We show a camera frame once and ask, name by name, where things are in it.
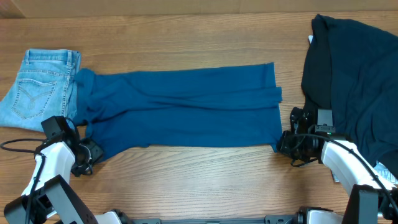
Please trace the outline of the blue polo shirt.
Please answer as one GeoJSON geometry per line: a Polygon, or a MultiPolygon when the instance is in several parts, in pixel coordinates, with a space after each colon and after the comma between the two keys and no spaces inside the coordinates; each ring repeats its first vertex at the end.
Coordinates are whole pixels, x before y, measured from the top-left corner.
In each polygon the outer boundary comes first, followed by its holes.
{"type": "Polygon", "coordinates": [[[75,123],[109,159],[132,147],[275,146],[282,135],[272,63],[75,75],[75,123]]]}

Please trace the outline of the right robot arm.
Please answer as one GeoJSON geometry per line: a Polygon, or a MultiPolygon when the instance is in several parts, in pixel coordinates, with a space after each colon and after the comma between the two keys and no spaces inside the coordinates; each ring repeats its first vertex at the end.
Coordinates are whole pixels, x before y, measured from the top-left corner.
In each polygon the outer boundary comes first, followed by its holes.
{"type": "Polygon", "coordinates": [[[284,131],[277,151],[291,166],[323,164],[339,180],[349,200],[343,215],[320,207],[300,207],[286,223],[377,223],[379,217],[397,224],[397,187],[376,173],[347,136],[336,133],[330,110],[317,113],[294,108],[291,129],[284,131]]]}

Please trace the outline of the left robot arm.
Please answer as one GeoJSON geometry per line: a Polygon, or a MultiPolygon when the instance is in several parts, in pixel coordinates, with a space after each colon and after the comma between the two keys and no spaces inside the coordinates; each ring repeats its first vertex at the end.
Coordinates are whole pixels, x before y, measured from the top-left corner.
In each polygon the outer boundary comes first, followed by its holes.
{"type": "Polygon", "coordinates": [[[94,215],[69,185],[70,176],[93,174],[93,166],[103,150],[91,139],[80,139],[70,118],[52,116],[41,123],[46,138],[32,151],[34,173],[22,195],[8,203],[4,216],[8,223],[45,223],[54,215],[62,224],[111,223],[131,220],[120,210],[94,215]]]}

